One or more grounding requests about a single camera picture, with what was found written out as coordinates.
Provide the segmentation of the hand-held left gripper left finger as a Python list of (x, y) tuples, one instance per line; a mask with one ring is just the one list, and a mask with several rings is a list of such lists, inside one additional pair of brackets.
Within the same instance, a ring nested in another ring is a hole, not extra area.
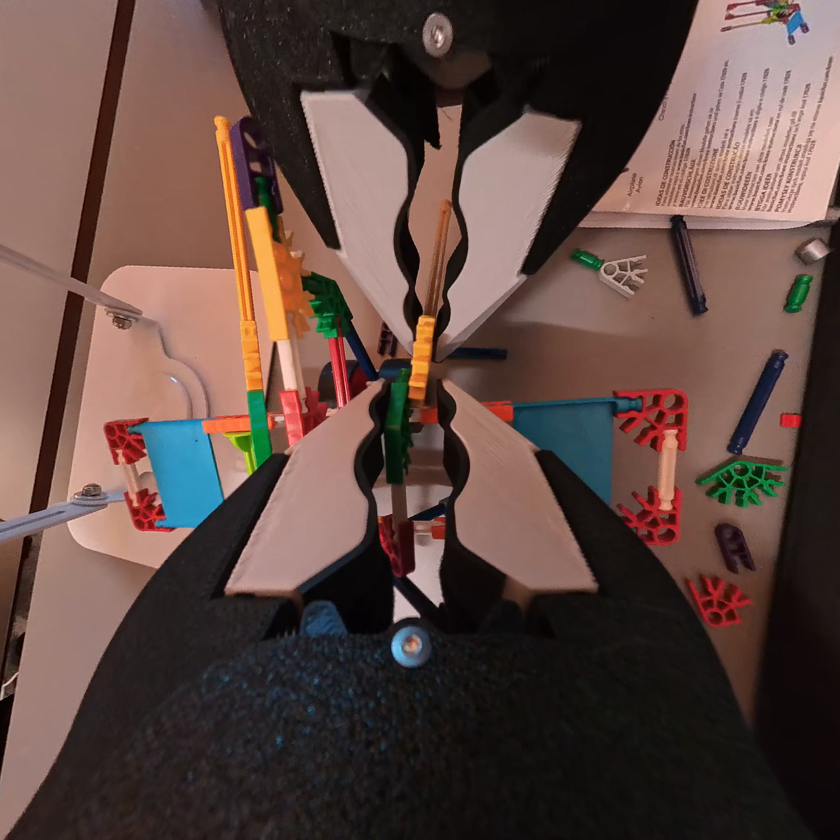
[(225, 585), (226, 595), (303, 593), (378, 540), (387, 383), (370, 383), (287, 450), (287, 462)]

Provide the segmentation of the yellow rod with yellow connector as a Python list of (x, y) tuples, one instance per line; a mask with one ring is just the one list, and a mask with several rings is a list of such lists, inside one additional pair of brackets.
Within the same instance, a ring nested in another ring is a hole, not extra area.
[(429, 370), (434, 355), (436, 318), (445, 282), (446, 248), (452, 212), (453, 205), (451, 200), (444, 199), (439, 206), (423, 314), (417, 321), (413, 344), (411, 375), (408, 381), (408, 398), (414, 407), (421, 407), (425, 404)]

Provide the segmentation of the tan connector with green rod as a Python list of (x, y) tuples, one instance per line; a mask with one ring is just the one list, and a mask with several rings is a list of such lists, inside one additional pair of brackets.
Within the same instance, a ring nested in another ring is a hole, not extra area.
[(597, 255), (576, 248), (572, 259), (593, 270), (603, 283), (626, 299), (633, 298), (636, 290), (644, 284), (646, 255), (606, 260)]

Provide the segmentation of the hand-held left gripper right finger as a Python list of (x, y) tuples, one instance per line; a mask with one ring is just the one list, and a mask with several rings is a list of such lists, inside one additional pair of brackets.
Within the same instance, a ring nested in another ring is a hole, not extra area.
[(598, 584), (537, 460), (538, 450), (450, 380), (438, 384), (438, 420), (465, 452), (446, 536), (532, 594), (595, 593)]

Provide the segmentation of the dark blue rod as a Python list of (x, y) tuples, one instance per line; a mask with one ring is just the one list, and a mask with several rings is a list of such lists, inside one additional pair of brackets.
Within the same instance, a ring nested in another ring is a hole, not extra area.
[(728, 442), (727, 452), (731, 455), (741, 455), (749, 445), (788, 358), (789, 354), (787, 352), (774, 350), (765, 362), (759, 379)]
[(675, 251), (675, 258), (683, 281), (689, 311), (694, 317), (708, 311), (707, 297), (700, 281), (697, 258), (691, 243), (686, 220), (682, 215), (669, 219), (670, 240)]

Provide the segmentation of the colourful toy rod airplane model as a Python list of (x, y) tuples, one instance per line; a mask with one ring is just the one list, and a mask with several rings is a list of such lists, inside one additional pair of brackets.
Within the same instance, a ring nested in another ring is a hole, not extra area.
[[(272, 453), (270, 431), (283, 427), (297, 443), (329, 414), (323, 394), (303, 390), (295, 341), (311, 319), (327, 340), (338, 407), (369, 383), (385, 378), (356, 332), (338, 285), (305, 270), (284, 230), (276, 164), (250, 117), (231, 124), (215, 118), (216, 140), (234, 258), (240, 347), (247, 413), (211, 416), (185, 394), (189, 418), (110, 421), (103, 432), (113, 463), (127, 484), (123, 493), (141, 532), (193, 529), (224, 499), (213, 436), (225, 436), (251, 475)], [(539, 448), (550, 449), (606, 501), (611, 496), (612, 417), (635, 442), (658, 453), (657, 485), (623, 521), (646, 545), (679, 539), (683, 505), (676, 488), (676, 457), (687, 447), (688, 399), (675, 389), (615, 392), (610, 400), (489, 402), (486, 407)]]

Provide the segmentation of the white instruction booklet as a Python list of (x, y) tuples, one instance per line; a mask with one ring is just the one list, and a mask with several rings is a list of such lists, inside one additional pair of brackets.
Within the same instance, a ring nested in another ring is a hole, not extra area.
[(838, 144), (839, 2), (699, 2), (644, 140), (581, 226), (822, 221)]

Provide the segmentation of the white stand with wooden board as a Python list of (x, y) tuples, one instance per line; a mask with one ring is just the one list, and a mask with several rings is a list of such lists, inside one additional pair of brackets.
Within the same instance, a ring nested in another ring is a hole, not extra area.
[(2, 524), (2, 543), (67, 523), (84, 548), (157, 568), (245, 479), (214, 419), (248, 426), (235, 273), (126, 266), (87, 287), (8, 248), (2, 262), (94, 305), (70, 490)]

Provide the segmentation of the red fan connector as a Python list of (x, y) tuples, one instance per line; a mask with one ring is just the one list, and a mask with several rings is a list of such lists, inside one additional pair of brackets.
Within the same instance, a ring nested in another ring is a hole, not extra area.
[(700, 618), (709, 627), (739, 625), (741, 611), (753, 603), (739, 586), (717, 576), (702, 574), (698, 581), (686, 578), (686, 585)]

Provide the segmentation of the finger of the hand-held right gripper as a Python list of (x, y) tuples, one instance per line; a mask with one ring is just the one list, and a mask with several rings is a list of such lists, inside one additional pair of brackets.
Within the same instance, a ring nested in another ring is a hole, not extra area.
[(523, 264), (560, 182), (579, 120), (527, 108), (465, 159), (456, 209), (465, 246), (448, 267), (448, 322), (439, 323), (435, 360), (460, 347), (526, 279)]
[(416, 189), (408, 136), (372, 89), (302, 91), (301, 107), (339, 238), (338, 256), (403, 348), (415, 280), (399, 245)]

